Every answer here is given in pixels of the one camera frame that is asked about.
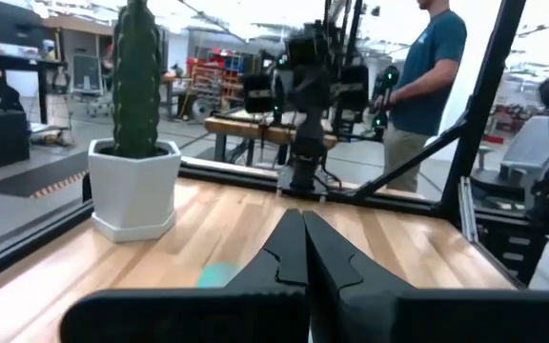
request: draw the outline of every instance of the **teal t-shirt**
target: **teal t-shirt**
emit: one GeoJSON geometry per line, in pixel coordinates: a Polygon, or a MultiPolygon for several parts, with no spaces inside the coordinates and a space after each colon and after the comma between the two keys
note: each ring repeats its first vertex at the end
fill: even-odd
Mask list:
{"type": "MultiPolygon", "coordinates": [[[[465,49],[465,23],[451,10],[431,19],[408,51],[397,87],[408,85],[430,71],[439,60],[460,62],[465,49]]],[[[390,122],[398,130],[434,136],[439,130],[452,85],[415,98],[400,101],[391,110],[390,122]]]]}

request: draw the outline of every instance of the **white hexagonal pot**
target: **white hexagonal pot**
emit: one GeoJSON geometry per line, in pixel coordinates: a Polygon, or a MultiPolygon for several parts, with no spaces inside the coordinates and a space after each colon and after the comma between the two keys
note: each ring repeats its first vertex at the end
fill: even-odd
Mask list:
{"type": "Polygon", "coordinates": [[[161,237],[174,224],[174,188],[181,151],[174,142],[158,141],[169,154],[130,159],[100,153],[113,139],[91,141],[89,171],[96,228],[111,241],[161,237]]]}

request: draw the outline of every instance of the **computer monitor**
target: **computer monitor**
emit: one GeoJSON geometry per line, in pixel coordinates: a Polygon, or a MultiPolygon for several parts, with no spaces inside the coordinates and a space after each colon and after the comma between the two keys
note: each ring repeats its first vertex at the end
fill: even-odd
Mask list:
{"type": "Polygon", "coordinates": [[[43,40],[42,19],[37,13],[0,1],[0,43],[41,50],[43,40]]]}
{"type": "Polygon", "coordinates": [[[71,86],[74,92],[102,94],[101,61],[96,56],[74,54],[71,86]]]}

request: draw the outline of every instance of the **black mat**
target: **black mat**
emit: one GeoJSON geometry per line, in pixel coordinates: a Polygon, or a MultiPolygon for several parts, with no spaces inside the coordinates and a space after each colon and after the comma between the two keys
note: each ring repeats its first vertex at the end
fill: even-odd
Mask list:
{"type": "Polygon", "coordinates": [[[45,166],[0,180],[0,194],[31,197],[88,169],[88,154],[83,151],[45,166]]]}

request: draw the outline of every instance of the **chair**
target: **chair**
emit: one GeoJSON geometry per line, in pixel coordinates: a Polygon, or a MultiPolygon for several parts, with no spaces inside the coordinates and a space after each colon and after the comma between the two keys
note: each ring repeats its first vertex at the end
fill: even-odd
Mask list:
{"type": "Polygon", "coordinates": [[[493,151],[478,150],[478,168],[471,179],[475,198],[482,202],[532,204],[531,187],[549,167],[549,118],[533,116],[516,135],[498,171],[484,168],[484,157],[493,151]]]}
{"type": "Polygon", "coordinates": [[[82,53],[73,55],[71,94],[86,106],[86,113],[95,117],[100,111],[109,115],[112,97],[105,87],[101,61],[96,56],[82,53]]]}

